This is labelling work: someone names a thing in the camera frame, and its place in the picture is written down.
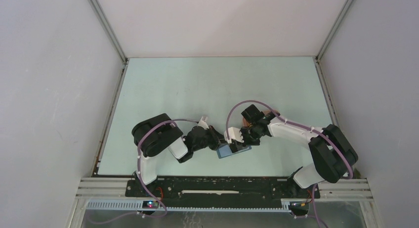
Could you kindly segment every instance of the gray wall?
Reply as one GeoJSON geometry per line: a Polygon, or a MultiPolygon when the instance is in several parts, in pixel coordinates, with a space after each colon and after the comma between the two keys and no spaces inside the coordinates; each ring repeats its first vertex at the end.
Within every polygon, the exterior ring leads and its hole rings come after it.
{"type": "Polygon", "coordinates": [[[0,13],[0,227],[64,227],[122,63],[87,0],[0,13]]]}
{"type": "Polygon", "coordinates": [[[419,214],[418,0],[356,0],[322,66],[388,228],[419,214]]]}

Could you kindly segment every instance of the white wall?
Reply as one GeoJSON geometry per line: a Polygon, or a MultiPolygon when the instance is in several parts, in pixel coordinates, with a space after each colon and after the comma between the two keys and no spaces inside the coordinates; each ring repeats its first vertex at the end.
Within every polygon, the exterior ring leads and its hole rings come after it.
{"type": "Polygon", "coordinates": [[[314,56],[345,0],[99,0],[128,57],[314,56]]]}
{"type": "Polygon", "coordinates": [[[0,227],[64,227],[122,63],[87,0],[0,13],[0,227]]]}
{"type": "Polygon", "coordinates": [[[418,0],[356,0],[322,65],[388,228],[419,214],[418,0]]]}

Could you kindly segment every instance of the white table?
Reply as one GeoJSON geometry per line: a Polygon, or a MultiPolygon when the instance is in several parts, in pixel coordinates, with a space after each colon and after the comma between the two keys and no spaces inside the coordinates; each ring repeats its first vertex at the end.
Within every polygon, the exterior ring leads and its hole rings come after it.
{"type": "MultiPolygon", "coordinates": [[[[137,123],[161,113],[172,119],[208,115],[208,124],[223,133],[230,109],[247,99],[262,101],[300,123],[320,127],[331,123],[311,57],[130,59],[98,174],[135,171],[137,150],[131,130],[137,123]]],[[[230,126],[242,125],[240,113],[247,106],[236,109],[230,126]]],[[[184,134],[194,126],[178,125],[184,134]]],[[[308,150],[271,137],[263,137],[261,146],[223,159],[206,148],[183,164],[167,150],[159,160],[159,175],[183,176],[288,176],[312,162],[308,150]]]]}

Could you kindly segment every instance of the brown object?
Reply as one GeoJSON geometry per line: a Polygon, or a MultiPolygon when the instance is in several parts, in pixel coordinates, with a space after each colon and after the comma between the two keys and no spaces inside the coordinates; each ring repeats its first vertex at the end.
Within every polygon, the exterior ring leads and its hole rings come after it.
{"type": "MultiPolygon", "coordinates": [[[[262,111],[262,112],[266,115],[266,114],[270,113],[271,111],[270,110],[266,110],[266,111],[262,111]]],[[[248,127],[249,125],[250,124],[246,121],[246,119],[243,118],[243,127],[248,127]]]]}

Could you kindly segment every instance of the table top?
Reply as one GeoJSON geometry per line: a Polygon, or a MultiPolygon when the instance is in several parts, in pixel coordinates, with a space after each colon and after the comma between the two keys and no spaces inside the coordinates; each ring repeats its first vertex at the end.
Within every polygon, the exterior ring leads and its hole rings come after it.
{"type": "MultiPolygon", "coordinates": [[[[100,160],[100,175],[131,175],[137,150],[131,135],[139,122],[167,113],[199,120],[223,133],[231,108],[243,100],[262,101],[290,120],[310,126],[331,123],[312,57],[131,58],[100,160]]],[[[241,127],[239,106],[230,126],[241,127]]],[[[179,122],[187,134],[192,123],[179,122]]],[[[312,163],[310,152],[283,138],[263,137],[252,150],[219,159],[208,148],[179,164],[165,150],[158,175],[289,176],[312,163]]]]}

